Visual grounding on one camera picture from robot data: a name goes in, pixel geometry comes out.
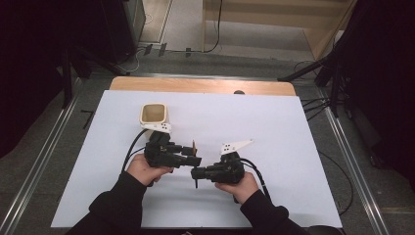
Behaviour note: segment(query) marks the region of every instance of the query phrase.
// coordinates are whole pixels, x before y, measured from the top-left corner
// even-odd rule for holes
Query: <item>gray floor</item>
[[[147,1],[148,8],[157,8],[159,1]],[[173,0],[161,43],[167,50],[202,50],[202,0]],[[145,25],[143,36],[159,33],[158,26]],[[220,43],[211,52],[222,56],[309,61],[313,56],[302,28],[250,23],[220,23]],[[206,24],[205,49],[211,49],[217,39],[217,21]]]
[[[147,43],[161,43],[170,12],[171,0],[143,0],[146,22],[140,40]]]
[[[202,54],[194,54],[190,58],[185,58],[183,54],[168,53],[163,57],[158,57],[158,51],[139,58],[140,69],[133,74],[227,75],[267,80],[291,74],[296,65],[296,62]],[[124,66],[133,67],[134,61],[131,60]],[[68,125],[22,215],[15,234],[63,234],[66,231],[66,229],[51,229],[50,223],[87,133],[87,129],[82,127],[88,115],[82,113],[81,110],[96,110],[103,91],[109,88],[113,78],[99,67],[94,67],[93,71],[90,79],[83,80],[84,85]],[[296,92],[302,99],[318,98],[317,88],[312,83],[314,74],[307,74],[304,77],[294,81]],[[0,160],[0,216],[2,218],[6,215],[7,208],[23,184],[44,140],[52,129],[61,110],[62,100],[62,95],[53,100],[20,145]],[[376,195],[381,210],[385,211],[383,216],[391,234],[413,234],[415,194],[411,192],[407,181],[395,171],[379,170],[371,166],[367,150],[353,123],[344,117],[343,112],[340,113],[345,132],[353,151],[358,156],[364,175]],[[342,153],[324,112],[312,119],[309,125],[317,148],[346,170]],[[321,161],[339,212],[342,212],[350,199],[349,185],[337,166],[325,157],[321,157]],[[342,222],[347,234],[374,234],[355,190],[353,204],[342,215]]]

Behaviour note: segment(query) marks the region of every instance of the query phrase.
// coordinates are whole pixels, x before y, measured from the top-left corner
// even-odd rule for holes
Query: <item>person's right hand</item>
[[[250,172],[245,172],[238,184],[214,183],[214,186],[235,196],[241,205],[258,190],[254,175]]]

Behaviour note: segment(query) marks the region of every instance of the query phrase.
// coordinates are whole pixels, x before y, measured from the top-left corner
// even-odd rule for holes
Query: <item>person's hand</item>
[[[134,176],[143,185],[148,186],[151,182],[158,182],[162,175],[173,172],[171,167],[150,167],[143,154],[134,156],[127,172]]]
[[[245,172],[238,184],[214,183],[214,186],[235,196],[241,205],[258,190],[254,175],[250,172]]]

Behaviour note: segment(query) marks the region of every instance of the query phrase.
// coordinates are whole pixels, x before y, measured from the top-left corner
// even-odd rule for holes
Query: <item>cable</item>
[[[137,154],[138,152],[140,152],[140,151],[142,151],[143,149],[145,149],[146,147],[143,147],[143,148],[140,148],[140,149],[138,149],[138,150],[136,150],[136,151],[134,151],[134,152],[132,152],[132,154],[130,154],[130,156],[128,157],[129,159],[131,159],[131,157],[133,156],[133,155],[135,155],[135,154]]]
[[[311,117],[309,117],[307,119],[307,121],[310,121],[311,119],[315,118],[318,114],[320,114],[321,112],[323,112],[324,109],[326,109],[326,108],[327,108],[327,106],[326,107],[323,107],[320,111],[318,111],[317,113],[315,113],[314,115],[312,115]]]
[[[332,158],[330,158],[329,156],[327,156],[325,153],[323,153],[323,152],[321,152],[321,151],[319,151],[319,150],[317,150],[317,152],[320,154],[320,155],[322,155],[322,156],[324,156],[324,157],[326,157],[328,160],[330,160],[333,164],[335,164],[341,171],[342,171],[342,173],[345,175],[345,177],[346,177],[346,179],[347,179],[347,182],[348,182],[348,184],[350,185],[350,200],[349,200],[349,202],[348,202],[348,205],[347,205],[347,207],[342,211],[342,212],[340,212],[339,213],[339,216],[342,216],[345,212],[347,212],[349,209],[350,209],[350,207],[351,207],[351,204],[353,203],[353,200],[354,200],[354,189],[353,189],[353,184],[351,183],[351,180],[350,180],[350,178],[347,176],[347,173],[345,172],[345,170],[338,164],[338,163],[336,163],[336,161],[334,161]]]
[[[213,51],[217,44],[219,44],[219,39],[220,39],[220,18],[222,16],[222,5],[223,5],[223,0],[220,0],[220,7],[219,7],[219,17],[217,19],[217,40],[216,40],[216,44],[214,44],[213,48],[211,48],[208,51],[205,51],[204,53],[209,53],[211,51]]]
[[[299,65],[301,65],[303,63],[306,63],[306,62],[314,63],[313,61],[301,61],[301,62],[298,62],[298,63],[296,63],[296,65],[293,68],[294,73],[297,72],[297,66],[299,66]]]
[[[319,99],[301,100],[301,101],[302,102],[308,101],[307,103],[305,103],[304,105],[302,105],[303,107],[305,107],[305,106],[307,106],[309,104],[312,104],[312,103],[314,103],[316,101],[325,101],[325,102],[327,102],[327,101],[329,101],[329,99],[328,98],[319,98]]]
[[[314,106],[314,107],[311,107],[311,108],[308,108],[308,109],[304,109],[304,112],[305,113],[308,113],[308,112],[313,111],[315,109],[318,109],[320,107],[326,108],[328,106],[330,106],[330,102],[324,102],[324,103],[322,103],[320,105],[317,105],[317,106]]]
[[[219,39],[220,39],[220,19],[222,16],[222,5],[223,5],[223,0],[220,0],[220,7],[219,7],[219,17],[217,19],[217,40],[216,43],[214,44],[213,48],[211,48],[210,50],[207,51],[168,51],[169,53],[210,53],[212,52],[216,47],[217,44],[219,44]]]
[[[265,182],[264,182],[264,180],[262,178],[262,174],[259,172],[259,170],[257,169],[256,165],[254,165],[253,162],[251,162],[251,161],[249,161],[247,159],[237,159],[237,161],[242,162],[244,165],[252,168],[255,171],[255,173],[258,176],[258,179],[260,181],[260,184],[262,186],[263,193],[269,199],[269,201],[272,203],[271,196],[269,195],[268,189],[266,188]]]
[[[214,27],[214,31],[217,33],[217,36],[219,37],[219,30],[216,27],[216,21],[213,21],[213,27]],[[222,52],[223,48],[222,45],[220,45],[220,50],[218,52],[216,52],[216,54],[220,54],[220,52]]]
[[[153,17],[152,17],[152,15],[150,15],[150,14],[147,14],[146,13],[146,17],[147,16],[149,16],[151,19],[150,19],[150,21],[149,22],[145,22],[144,24],[149,24],[149,23],[151,23],[152,21],[153,21]]]
[[[129,150],[128,150],[128,153],[127,153],[127,156],[125,157],[125,161],[124,161],[124,164],[122,165],[122,169],[121,169],[121,173],[123,173],[124,171],[125,171],[125,167],[127,166],[127,164],[128,164],[128,160],[131,158],[131,151],[132,151],[132,148],[134,148],[134,145],[135,145],[135,143],[137,143],[137,141],[138,141],[138,139],[147,131],[147,130],[149,130],[149,129],[143,129],[138,135],[137,135],[137,137],[135,137],[135,139],[134,139],[134,141],[132,142],[132,144],[131,144],[131,146],[130,146],[130,148],[129,148]]]
[[[116,64],[114,64],[114,66],[119,66],[119,65],[122,65],[122,64],[124,64],[126,61],[128,61],[133,55],[135,55],[137,52],[138,52],[138,49],[146,49],[146,47],[144,47],[144,46],[138,46],[136,49],[135,49],[135,52],[134,53],[131,53],[131,54],[129,54],[123,61],[121,61],[121,62],[119,62],[119,63],[116,63]]]
[[[135,53],[135,60],[137,61],[137,66],[136,66],[136,68],[135,68],[134,70],[127,70],[127,69],[125,69],[125,68],[123,68],[123,67],[121,67],[121,66],[119,66],[119,65],[116,65],[116,67],[117,67],[117,68],[119,68],[119,69],[120,69],[120,70],[122,70],[122,71],[128,71],[128,72],[137,71],[137,70],[140,68],[140,63],[139,63],[139,61],[138,61],[138,53],[140,53],[140,52],[142,52],[142,51],[144,51],[144,49],[140,49],[140,50],[138,50],[138,51]]]

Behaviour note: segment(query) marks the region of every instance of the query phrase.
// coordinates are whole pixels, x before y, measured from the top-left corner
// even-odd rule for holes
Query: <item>white tabletop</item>
[[[143,91],[104,93],[52,227],[74,226],[112,189],[142,130],[141,107],[150,103],[167,105],[171,141],[191,146],[195,140],[201,166],[219,162],[222,143],[253,139],[238,153],[261,171],[275,206],[286,207],[302,227],[342,227],[299,97]],[[135,149],[146,142],[141,138]],[[195,189],[190,171],[181,166],[147,190],[143,227],[250,227],[231,195],[207,180]]]

